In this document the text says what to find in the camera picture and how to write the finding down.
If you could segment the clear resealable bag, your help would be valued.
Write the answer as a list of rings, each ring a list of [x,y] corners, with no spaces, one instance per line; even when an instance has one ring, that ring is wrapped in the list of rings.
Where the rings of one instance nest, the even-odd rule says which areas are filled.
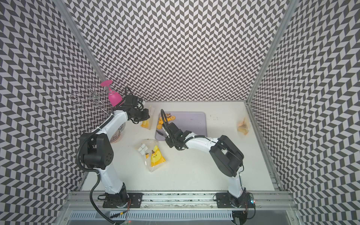
[[[251,122],[249,116],[245,115],[241,120],[239,120],[237,124],[237,131],[240,134],[247,136],[250,130],[251,130]]]

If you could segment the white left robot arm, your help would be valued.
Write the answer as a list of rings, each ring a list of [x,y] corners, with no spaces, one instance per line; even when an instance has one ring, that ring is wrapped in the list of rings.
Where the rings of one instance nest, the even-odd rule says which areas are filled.
[[[111,138],[127,121],[139,123],[149,118],[149,110],[144,107],[144,100],[135,95],[126,95],[112,109],[105,122],[91,133],[80,136],[76,164],[83,171],[96,173],[107,194],[117,195],[124,186],[112,165],[114,151]]]

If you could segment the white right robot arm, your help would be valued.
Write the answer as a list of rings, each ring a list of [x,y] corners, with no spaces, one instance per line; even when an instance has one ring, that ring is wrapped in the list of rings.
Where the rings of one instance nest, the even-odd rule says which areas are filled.
[[[191,131],[183,132],[174,123],[164,123],[163,130],[170,148],[178,151],[199,150],[210,154],[220,172],[228,177],[228,193],[234,198],[240,198],[244,192],[240,179],[244,155],[230,138],[224,135],[210,138]]]

